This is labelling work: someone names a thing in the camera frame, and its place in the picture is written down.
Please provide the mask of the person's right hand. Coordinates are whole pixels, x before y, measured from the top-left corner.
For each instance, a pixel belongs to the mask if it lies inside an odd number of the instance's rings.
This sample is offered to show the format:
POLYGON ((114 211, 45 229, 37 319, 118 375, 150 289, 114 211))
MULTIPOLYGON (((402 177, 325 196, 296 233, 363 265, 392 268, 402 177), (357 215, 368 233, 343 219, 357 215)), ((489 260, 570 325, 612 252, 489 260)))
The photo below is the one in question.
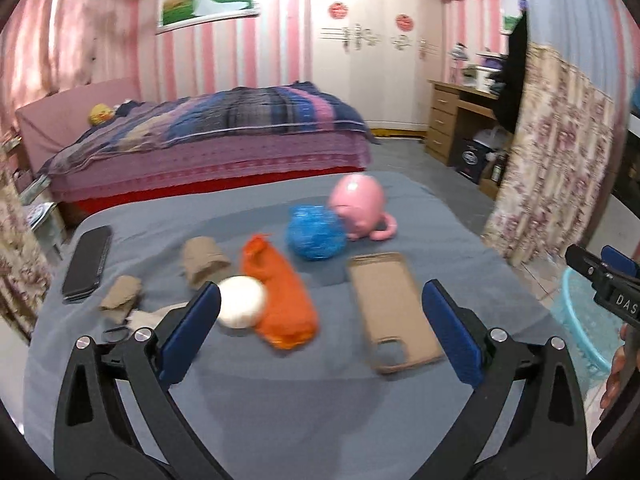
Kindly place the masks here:
POLYGON ((626 364, 625 347, 621 346, 616 350, 612 359, 611 374, 605 383, 605 390, 600 400, 600 408, 607 410, 616 400, 620 393, 620 383, 622 382, 622 371, 626 364))

